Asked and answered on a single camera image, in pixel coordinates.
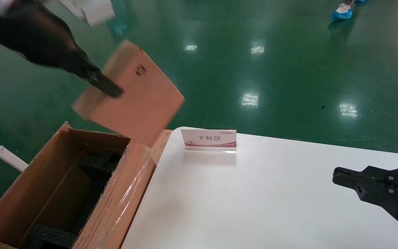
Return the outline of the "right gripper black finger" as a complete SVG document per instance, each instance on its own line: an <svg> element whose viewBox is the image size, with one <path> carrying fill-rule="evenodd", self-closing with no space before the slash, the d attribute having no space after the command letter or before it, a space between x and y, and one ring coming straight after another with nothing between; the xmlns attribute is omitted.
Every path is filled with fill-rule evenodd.
<svg viewBox="0 0 398 249"><path fill-rule="evenodd" d="M398 221L398 169L367 166L358 172L337 167L333 183L354 190L361 201L380 206Z"/></svg>

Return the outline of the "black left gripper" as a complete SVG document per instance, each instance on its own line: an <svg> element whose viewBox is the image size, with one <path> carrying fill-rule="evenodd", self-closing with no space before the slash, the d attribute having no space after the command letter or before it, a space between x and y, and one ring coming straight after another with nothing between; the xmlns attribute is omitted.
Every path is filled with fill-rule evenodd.
<svg viewBox="0 0 398 249"><path fill-rule="evenodd" d="M76 74L112 98L124 93L93 67L68 25L39 0L0 0L0 44L31 63Z"/></svg>

